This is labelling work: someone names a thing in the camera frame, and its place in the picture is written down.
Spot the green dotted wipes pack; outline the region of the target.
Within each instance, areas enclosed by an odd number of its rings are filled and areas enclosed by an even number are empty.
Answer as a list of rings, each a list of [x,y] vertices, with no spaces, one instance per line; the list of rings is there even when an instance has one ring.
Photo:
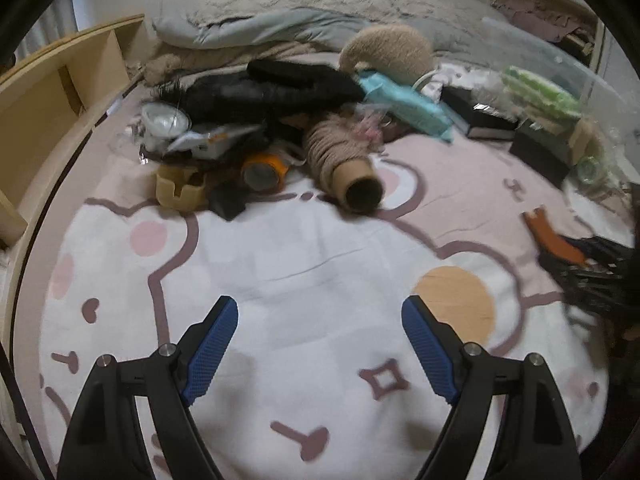
[[[530,70],[509,66],[500,79],[511,94],[524,103],[559,119],[579,119],[582,104],[562,87]]]

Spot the twine spool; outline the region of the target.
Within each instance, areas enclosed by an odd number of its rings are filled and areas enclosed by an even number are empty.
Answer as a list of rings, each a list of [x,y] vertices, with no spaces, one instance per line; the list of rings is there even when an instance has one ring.
[[[309,171],[323,192],[351,214],[372,214],[384,184],[367,145],[352,137],[352,116],[331,113],[307,133],[304,151]]]

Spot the black small box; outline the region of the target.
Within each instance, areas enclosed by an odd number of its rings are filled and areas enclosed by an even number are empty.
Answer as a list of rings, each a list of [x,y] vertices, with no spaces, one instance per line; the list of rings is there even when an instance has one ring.
[[[570,173],[570,167],[565,162],[561,162],[548,148],[525,133],[515,133],[509,153],[524,162],[555,188],[562,188],[564,180]]]

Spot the clear plastic storage bin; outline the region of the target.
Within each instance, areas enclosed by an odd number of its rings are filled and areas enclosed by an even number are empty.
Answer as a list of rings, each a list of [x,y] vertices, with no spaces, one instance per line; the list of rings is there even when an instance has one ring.
[[[639,179],[625,144],[639,129],[638,105],[544,40],[493,18],[482,24],[490,72],[476,94],[518,118],[584,194],[629,195]]]

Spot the black hardcover book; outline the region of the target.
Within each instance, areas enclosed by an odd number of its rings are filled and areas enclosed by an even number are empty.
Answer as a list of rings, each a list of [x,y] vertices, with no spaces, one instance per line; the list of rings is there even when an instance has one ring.
[[[518,128],[516,119],[477,101],[468,89],[445,86],[440,92],[440,105],[470,140],[508,142]]]

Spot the teal wet wipes pack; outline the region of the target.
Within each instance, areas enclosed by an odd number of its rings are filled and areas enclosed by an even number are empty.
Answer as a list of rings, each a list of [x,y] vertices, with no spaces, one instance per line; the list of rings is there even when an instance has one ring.
[[[367,103],[379,105],[394,117],[428,136],[451,143],[452,121],[442,108],[428,96],[409,86],[396,84],[374,70],[364,70],[357,76]]]

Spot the grey blue duvet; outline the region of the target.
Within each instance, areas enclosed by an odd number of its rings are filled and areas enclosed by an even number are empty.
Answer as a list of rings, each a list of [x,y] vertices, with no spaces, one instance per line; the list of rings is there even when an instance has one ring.
[[[403,15],[394,23],[415,27],[437,50],[450,52],[469,52],[487,40],[490,32],[483,20],[460,25]],[[298,42],[338,52],[357,32],[373,25],[365,18],[313,8],[269,11],[204,26],[179,15],[160,16],[153,22],[156,36],[165,44],[200,51]]]

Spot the pile of pink clothes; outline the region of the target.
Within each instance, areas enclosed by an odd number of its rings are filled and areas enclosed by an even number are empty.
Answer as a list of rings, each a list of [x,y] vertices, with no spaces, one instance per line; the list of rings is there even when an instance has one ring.
[[[570,12],[555,10],[540,0],[494,0],[491,5],[515,27],[550,44],[560,44],[568,37],[593,44],[597,27]]]

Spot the beige plush slipper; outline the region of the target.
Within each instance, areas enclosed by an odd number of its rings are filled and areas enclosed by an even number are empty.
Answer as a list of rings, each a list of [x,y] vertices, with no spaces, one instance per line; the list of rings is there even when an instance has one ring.
[[[343,72],[353,74],[360,65],[412,86],[434,70],[436,62],[431,41],[418,30],[384,24],[360,30],[341,50],[338,66]]]

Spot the cartoon printed blanket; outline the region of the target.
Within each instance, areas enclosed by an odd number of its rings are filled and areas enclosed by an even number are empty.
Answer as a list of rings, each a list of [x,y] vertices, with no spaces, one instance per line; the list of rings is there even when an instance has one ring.
[[[400,322],[420,295],[463,339],[497,356],[540,353],[578,448],[608,400],[602,323],[562,303],[523,221],[631,244],[623,201],[555,188],[505,148],[410,134],[375,166],[374,217],[349,217],[298,174],[238,218],[176,214],[124,135],[148,92],[132,90],[82,155],[81,191],[42,310],[40,399],[52,462],[91,365],[143,358],[233,297],[239,325],[193,416],[229,479],[411,479],[444,423]]]

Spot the beige quilted right pillow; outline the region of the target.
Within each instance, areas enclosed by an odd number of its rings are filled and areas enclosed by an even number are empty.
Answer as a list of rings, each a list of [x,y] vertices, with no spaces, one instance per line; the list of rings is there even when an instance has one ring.
[[[390,0],[401,13],[470,27],[483,18],[506,22],[506,18],[486,3],[477,0]]]

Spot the beige plastic holder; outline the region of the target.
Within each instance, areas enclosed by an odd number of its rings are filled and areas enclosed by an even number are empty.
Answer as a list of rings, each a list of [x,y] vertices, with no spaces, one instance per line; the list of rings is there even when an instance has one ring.
[[[204,205],[206,177],[195,168],[160,165],[155,173],[155,197],[160,206],[179,212]]]

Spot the orange tape roll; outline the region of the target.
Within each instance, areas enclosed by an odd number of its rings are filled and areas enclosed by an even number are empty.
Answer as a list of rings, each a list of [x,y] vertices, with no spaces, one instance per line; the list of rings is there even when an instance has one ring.
[[[256,153],[245,159],[241,176],[256,193],[274,193],[283,188],[288,166],[283,159],[268,152]]]

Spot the black fuzzy slipper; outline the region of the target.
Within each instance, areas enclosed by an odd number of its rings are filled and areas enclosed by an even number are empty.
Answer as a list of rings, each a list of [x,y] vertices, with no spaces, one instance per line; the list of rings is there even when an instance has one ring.
[[[333,112],[361,102],[364,91],[349,74],[329,65],[264,58],[239,72],[203,75],[190,84],[167,81],[154,96],[194,125],[227,125]]]

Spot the wooden bedside shelf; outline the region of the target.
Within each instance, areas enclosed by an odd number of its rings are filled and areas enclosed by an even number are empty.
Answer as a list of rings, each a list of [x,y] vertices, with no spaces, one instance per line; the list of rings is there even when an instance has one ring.
[[[3,339],[47,203],[92,128],[137,81],[149,45],[134,14],[55,40],[1,77]]]

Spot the beige fleece blanket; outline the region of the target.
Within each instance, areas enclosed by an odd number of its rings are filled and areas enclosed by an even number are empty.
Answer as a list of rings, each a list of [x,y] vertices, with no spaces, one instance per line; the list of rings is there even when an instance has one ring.
[[[148,86],[155,86],[170,79],[175,72],[192,73],[203,70],[218,70],[232,66],[246,65],[255,58],[275,60],[309,60],[311,63],[328,61],[337,66],[340,52],[328,47],[300,42],[270,42],[258,46],[222,48],[217,50],[192,50],[178,48],[160,42],[142,70],[142,77]]]

